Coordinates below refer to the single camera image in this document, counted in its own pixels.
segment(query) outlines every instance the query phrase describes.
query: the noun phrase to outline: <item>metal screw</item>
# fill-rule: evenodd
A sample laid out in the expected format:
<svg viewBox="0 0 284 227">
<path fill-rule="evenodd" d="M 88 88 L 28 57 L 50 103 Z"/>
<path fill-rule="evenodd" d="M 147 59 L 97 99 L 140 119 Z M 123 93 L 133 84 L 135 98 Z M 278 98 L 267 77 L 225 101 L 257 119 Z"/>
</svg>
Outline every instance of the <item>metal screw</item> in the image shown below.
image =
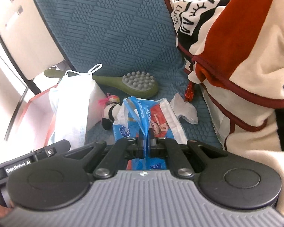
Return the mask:
<svg viewBox="0 0 284 227">
<path fill-rule="evenodd" d="M 109 169 L 106 168 L 99 168 L 96 170 L 96 175 L 101 177 L 108 176 L 109 173 L 110 173 Z"/>
<path fill-rule="evenodd" d="M 190 176 L 193 174 L 193 171 L 191 169 L 188 168 L 181 168 L 178 170 L 178 174 L 180 176 Z"/>
</svg>

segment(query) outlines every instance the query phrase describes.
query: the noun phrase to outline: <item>white surgical mask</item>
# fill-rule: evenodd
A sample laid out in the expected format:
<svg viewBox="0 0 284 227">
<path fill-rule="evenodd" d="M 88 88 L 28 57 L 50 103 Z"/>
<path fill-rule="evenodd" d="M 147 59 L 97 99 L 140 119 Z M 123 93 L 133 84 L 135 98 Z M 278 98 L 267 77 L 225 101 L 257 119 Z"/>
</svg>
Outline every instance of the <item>white surgical mask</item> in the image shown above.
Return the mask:
<svg viewBox="0 0 284 227">
<path fill-rule="evenodd" d="M 85 144 L 86 131 L 91 129 L 102 118 L 103 107 L 98 100 L 105 94 L 92 79 L 92 74 L 99 70 L 97 64 L 87 73 L 68 76 L 67 71 L 56 88 L 49 92 L 52 109 L 56 114 L 54 142 L 66 139 L 71 149 Z"/>
</svg>

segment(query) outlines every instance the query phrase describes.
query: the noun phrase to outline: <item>chair backrest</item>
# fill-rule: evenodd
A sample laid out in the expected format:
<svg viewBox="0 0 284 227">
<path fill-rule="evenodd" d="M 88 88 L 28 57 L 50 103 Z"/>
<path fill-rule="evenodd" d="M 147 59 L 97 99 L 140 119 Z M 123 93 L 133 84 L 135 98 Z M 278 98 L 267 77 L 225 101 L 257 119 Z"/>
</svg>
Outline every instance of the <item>chair backrest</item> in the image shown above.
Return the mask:
<svg viewBox="0 0 284 227">
<path fill-rule="evenodd" d="M 169 69 L 182 61 L 164 0 L 35 1 L 79 72 L 102 63 L 97 74 L 122 76 Z"/>
<path fill-rule="evenodd" d="M 0 36 L 28 80 L 64 59 L 33 0 L 13 1 L 2 19 Z"/>
</svg>

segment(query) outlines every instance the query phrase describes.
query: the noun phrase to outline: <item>blue quilted fabric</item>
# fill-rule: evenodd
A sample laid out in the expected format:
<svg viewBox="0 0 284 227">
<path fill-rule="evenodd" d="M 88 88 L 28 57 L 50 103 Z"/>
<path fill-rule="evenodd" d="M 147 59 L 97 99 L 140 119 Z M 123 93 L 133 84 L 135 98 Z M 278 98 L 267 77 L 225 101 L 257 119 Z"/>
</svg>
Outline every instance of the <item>blue quilted fabric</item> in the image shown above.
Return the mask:
<svg viewBox="0 0 284 227">
<path fill-rule="evenodd" d="M 164 0 L 35 0 L 56 41 L 79 72 L 102 63 L 101 76 L 123 76 L 146 71 L 157 79 L 160 90 L 154 99 L 171 100 L 183 94 L 187 75 L 175 47 L 175 32 Z M 104 92 L 123 96 L 101 86 Z M 193 105 L 199 124 L 182 121 L 188 139 L 221 147 L 200 89 Z M 100 124 L 88 132 L 88 141 L 106 139 Z"/>
</svg>

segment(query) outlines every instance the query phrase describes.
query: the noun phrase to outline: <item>gray ribbed surface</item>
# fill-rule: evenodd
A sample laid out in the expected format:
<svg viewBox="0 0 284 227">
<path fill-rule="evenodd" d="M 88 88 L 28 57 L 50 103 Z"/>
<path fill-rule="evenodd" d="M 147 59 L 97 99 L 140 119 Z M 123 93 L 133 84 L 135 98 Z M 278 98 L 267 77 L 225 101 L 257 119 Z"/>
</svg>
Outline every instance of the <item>gray ribbed surface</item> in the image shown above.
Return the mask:
<svg viewBox="0 0 284 227">
<path fill-rule="evenodd" d="M 6 227 L 200 227 L 284 226 L 284 217 L 272 208 L 236 212 L 206 200 L 189 180 L 170 171 L 119 171 L 98 180 L 83 199 L 52 212 L 17 208 L 0 222 Z"/>
</svg>

